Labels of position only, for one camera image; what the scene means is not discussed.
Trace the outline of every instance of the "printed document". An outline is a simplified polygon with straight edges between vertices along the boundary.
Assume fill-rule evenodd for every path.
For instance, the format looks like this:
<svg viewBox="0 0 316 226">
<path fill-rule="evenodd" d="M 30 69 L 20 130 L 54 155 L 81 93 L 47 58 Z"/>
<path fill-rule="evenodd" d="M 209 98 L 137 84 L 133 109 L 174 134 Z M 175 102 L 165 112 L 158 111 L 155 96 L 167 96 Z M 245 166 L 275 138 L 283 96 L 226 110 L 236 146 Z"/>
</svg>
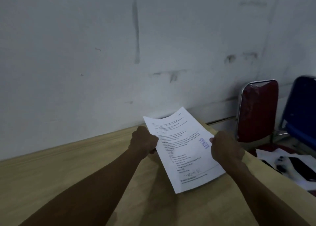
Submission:
<svg viewBox="0 0 316 226">
<path fill-rule="evenodd" d="M 213 135 L 183 107 L 167 118 L 144 120 L 149 132 L 159 137 L 156 149 L 176 193 L 225 173 L 211 155 Z"/>
</svg>

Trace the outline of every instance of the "forearm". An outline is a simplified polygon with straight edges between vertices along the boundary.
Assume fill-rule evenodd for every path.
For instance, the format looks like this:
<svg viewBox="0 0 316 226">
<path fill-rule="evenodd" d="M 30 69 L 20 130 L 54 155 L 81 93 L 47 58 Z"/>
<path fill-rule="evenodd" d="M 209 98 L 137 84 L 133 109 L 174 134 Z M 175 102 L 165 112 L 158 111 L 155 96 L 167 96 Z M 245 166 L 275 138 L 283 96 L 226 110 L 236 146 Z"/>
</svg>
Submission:
<svg viewBox="0 0 316 226">
<path fill-rule="evenodd" d="M 227 172 L 238 185 L 260 226 L 271 225 L 271 222 L 276 225 L 309 225 L 253 176 L 244 163 L 235 164 Z"/>
<path fill-rule="evenodd" d="M 141 160 L 139 152 L 128 149 L 56 196 L 21 225 L 105 225 Z"/>
</svg>

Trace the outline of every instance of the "blue stamp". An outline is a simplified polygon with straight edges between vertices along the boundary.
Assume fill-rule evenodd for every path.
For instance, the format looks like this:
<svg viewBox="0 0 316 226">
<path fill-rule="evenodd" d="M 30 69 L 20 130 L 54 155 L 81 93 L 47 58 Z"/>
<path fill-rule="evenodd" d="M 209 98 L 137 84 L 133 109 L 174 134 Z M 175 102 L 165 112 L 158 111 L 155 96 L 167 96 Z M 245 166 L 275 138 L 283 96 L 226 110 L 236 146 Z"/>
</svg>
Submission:
<svg viewBox="0 0 316 226">
<path fill-rule="evenodd" d="M 203 139 L 203 138 L 200 138 L 200 143 L 204 146 L 204 148 L 208 148 L 210 147 L 210 145 Z"/>
</svg>

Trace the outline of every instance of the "blue chair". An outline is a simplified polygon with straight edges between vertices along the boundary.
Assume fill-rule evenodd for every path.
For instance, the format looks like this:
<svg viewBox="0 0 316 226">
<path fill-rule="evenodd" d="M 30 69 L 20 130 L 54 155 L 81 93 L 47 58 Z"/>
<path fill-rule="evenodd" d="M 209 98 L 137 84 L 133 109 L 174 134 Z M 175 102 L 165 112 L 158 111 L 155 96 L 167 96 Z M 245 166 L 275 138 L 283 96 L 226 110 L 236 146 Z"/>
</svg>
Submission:
<svg viewBox="0 0 316 226">
<path fill-rule="evenodd" d="M 294 81 L 279 129 L 316 151 L 316 77 L 300 76 Z"/>
</svg>

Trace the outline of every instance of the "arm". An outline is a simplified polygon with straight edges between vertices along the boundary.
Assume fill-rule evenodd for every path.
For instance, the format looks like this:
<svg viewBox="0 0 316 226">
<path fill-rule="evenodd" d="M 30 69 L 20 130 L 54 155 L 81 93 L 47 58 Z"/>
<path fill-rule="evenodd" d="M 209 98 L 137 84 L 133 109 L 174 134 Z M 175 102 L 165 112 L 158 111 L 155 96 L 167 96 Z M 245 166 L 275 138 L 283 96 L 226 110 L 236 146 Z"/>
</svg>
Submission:
<svg viewBox="0 0 316 226">
<path fill-rule="evenodd" d="M 309 224 L 264 186 L 241 160 L 245 151 L 228 133 L 220 131 L 212 142 L 213 158 L 232 177 L 260 226 Z"/>
<path fill-rule="evenodd" d="M 121 156 L 57 195 L 21 226 L 105 225 L 140 161 L 156 147 L 158 137 L 139 126 Z"/>
</svg>

